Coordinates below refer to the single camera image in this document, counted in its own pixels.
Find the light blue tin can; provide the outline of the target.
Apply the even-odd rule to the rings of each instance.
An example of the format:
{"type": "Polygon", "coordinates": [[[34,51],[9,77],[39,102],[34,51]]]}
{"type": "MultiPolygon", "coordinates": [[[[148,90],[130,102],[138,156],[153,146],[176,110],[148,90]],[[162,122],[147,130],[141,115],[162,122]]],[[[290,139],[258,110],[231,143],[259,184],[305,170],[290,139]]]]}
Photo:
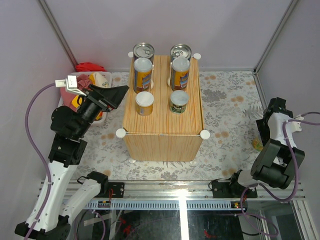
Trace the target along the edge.
{"type": "Polygon", "coordinates": [[[170,61],[172,62],[174,59],[178,57],[184,57],[190,61],[192,56],[191,48],[186,44],[176,44],[170,49],[170,61]]]}

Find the dark blue tin can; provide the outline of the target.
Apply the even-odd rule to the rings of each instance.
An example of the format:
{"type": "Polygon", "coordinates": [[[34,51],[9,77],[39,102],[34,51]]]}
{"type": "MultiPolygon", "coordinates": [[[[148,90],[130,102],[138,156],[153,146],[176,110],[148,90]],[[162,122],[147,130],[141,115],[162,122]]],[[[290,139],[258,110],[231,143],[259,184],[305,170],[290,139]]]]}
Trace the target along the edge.
{"type": "Polygon", "coordinates": [[[155,49],[149,43],[140,42],[133,47],[133,60],[134,61],[139,58],[146,58],[153,63],[154,62],[154,54],[155,54],[155,49]]]}

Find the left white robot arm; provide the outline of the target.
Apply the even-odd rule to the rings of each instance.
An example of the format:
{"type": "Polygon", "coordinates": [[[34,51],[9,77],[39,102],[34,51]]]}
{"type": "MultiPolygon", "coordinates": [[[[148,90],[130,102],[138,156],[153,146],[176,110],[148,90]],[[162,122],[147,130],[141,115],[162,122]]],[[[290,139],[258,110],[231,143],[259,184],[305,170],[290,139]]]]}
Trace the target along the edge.
{"type": "Polygon", "coordinates": [[[50,129],[55,132],[48,160],[43,160],[46,178],[32,213],[17,224],[15,234],[24,239],[65,240],[82,209],[95,197],[120,198],[120,189],[109,183],[109,177],[92,171],[66,204],[63,204],[68,184],[82,159],[87,142],[86,132],[101,112],[119,107],[129,87],[103,88],[90,84],[77,111],[62,105],[51,115],[50,129]]]}

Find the orange can with white lid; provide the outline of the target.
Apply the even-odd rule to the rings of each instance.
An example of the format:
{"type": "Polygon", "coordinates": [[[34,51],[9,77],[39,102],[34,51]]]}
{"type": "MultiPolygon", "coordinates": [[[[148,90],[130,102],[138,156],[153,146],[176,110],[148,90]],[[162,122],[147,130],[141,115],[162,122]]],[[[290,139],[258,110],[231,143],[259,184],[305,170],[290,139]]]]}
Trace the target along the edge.
{"type": "Polygon", "coordinates": [[[135,110],[141,116],[149,116],[153,112],[154,96],[148,91],[142,91],[135,97],[135,110]]]}

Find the green can with white lid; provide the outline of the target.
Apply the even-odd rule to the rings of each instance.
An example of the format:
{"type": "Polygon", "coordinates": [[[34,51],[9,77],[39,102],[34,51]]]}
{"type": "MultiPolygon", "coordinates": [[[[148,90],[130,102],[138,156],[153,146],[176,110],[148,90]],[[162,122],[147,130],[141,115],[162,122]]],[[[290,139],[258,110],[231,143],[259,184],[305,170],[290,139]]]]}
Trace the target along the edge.
{"type": "Polygon", "coordinates": [[[175,114],[182,114],[187,108],[189,95],[183,90],[175,90],[170,95],[169,109],[175,114]]]}

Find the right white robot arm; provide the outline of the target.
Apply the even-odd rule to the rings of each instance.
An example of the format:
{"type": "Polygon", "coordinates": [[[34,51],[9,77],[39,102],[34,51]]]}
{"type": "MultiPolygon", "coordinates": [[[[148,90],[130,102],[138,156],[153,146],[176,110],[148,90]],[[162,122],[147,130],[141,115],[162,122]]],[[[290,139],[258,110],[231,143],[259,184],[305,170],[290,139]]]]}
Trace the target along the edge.
{"type": "Polygon", "coordinates": [[[272,188],[286,189],[295,176],[293,156],[286,140],[292,147],[297,165],[305,158],[305,152],[298,149],[293,140],[293,112],[286,109],[286,100],[272,98],[263,112],[263,117],[256,121],[257,130],[263,145],[251,170],[239,170],[234,173],[228,184],[228,192],[233,197],[240,197],[246,187],[256,183],[265,183],[272,188]]]}

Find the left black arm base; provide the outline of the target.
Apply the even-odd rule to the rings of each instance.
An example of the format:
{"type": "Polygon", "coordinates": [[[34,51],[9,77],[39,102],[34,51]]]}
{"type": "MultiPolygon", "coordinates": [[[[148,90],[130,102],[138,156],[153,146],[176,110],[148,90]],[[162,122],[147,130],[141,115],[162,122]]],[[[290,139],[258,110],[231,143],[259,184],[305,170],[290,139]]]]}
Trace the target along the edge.
{"type": "Polygon", "coordinates": [[[102,185],[99,198],[120,199],[124,197],[125,183],[124,182],[108,182],[102,185]]]}

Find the yellow porridge can with spoon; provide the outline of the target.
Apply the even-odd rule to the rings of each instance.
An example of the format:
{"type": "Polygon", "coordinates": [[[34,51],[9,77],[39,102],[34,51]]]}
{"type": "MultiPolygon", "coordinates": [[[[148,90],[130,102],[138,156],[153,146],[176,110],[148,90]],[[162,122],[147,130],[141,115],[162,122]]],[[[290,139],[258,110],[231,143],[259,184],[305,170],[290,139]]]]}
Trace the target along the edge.
{"type": "Polygon", "coordinates": [[[144,57],[137,58],[133,62],[133,89],[138,94],[148,91],[151,86],[151,77],[153,72],[152,62],[144,57]]]}

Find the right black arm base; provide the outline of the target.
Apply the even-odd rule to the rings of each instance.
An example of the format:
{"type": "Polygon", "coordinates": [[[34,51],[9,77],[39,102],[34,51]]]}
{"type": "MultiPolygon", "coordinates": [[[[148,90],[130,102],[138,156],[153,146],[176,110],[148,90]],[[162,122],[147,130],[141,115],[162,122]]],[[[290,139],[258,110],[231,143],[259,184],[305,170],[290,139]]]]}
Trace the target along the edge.
{"type": "Polygon", "coordinates": [[[212,180],[208,187],[212,191],[212,195],[216,199],[234,199],[240,198],[245,187],[238,182],[230,180],[222,180],[221,178],[212,180]]]}

